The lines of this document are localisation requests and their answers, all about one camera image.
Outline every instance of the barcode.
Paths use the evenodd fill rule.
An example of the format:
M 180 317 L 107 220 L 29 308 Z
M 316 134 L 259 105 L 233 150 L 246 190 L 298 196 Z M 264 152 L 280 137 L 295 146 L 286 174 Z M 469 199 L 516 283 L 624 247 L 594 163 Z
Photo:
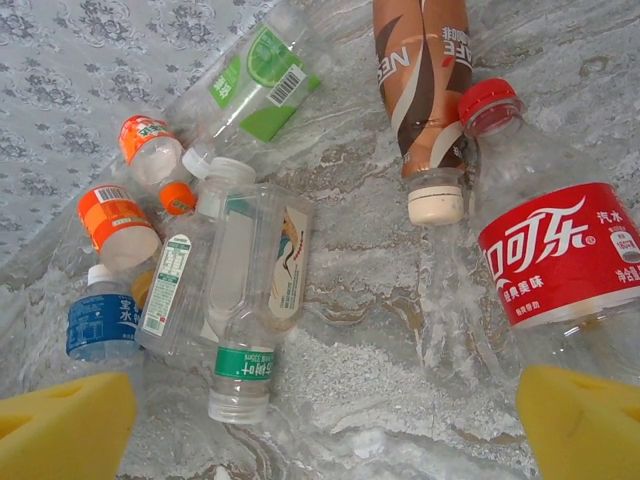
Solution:
M 162 330 L 164 330 L 164 325 L 160 320 L 156 320 L 155 318 L 147 317 L 144 321 L 144 325 L 142 326 L 143 330 L 147 332 L 154 333 L 156 335 L 162 335 Z
M 110 202 L 111 200 L 129 200 L 133 202 L 133 198 L 122 188 L 103 187 L 94 190 L 100 203 Z
M 291 65 L 278 84 L 271 89 L 267 98 L 276 107 L 281 107 L 305 78 L 307 75 L 300 70 L 300 67 Z

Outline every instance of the coca-cola logo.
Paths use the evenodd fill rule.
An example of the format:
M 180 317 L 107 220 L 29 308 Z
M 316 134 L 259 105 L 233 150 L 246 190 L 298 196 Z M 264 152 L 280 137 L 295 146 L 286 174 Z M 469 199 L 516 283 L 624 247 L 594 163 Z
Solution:
M 503 278 L 505 270 L 526 271 L 548 257 L 561 257 L 573 248 L 592 243 L 585 237 L 589 225 L 574 225 L 572 218 L 585 204 L 586 197 L 569 208 L 539 208 L 526 220 L 507 229 L 504 238 L 483 251 L 498 289 L 511 281 Z

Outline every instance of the yellow sponge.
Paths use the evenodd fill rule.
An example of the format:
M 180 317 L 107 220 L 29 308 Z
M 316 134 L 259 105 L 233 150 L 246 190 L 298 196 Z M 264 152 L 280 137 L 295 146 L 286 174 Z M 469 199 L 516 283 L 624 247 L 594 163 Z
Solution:
M 534 366 L 516 404 L 545 480 L 640 479 L 640 388 Z
M 113 480 L 136 416 L 104 373 L 0 401 L 0 480 Z

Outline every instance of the orange bottle label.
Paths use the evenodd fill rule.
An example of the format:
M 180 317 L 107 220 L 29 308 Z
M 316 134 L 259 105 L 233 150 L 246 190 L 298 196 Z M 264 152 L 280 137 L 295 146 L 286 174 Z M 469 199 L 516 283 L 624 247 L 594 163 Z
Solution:
M 78 216 L 96 252 L 114 233 L 129 227 L 153 229 L 142 209 L 127 191 L 117 185 L 89 190 L 78 203 Z
M 119 143 L 127 165 L 131 165 L 133 157 L 142 145 L 158 137 L 175 138 L 162 120 L 136 115 L 124 122 L 120 129 Z

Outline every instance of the bottle neck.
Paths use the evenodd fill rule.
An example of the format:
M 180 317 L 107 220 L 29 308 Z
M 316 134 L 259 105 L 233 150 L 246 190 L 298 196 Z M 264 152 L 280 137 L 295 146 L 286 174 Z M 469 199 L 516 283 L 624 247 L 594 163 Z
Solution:
M 469 120 L 466 129 L 478 140 L 493 143 L 512 136 L 524 123 L 522 102 L 514 98 L 486 106 Z

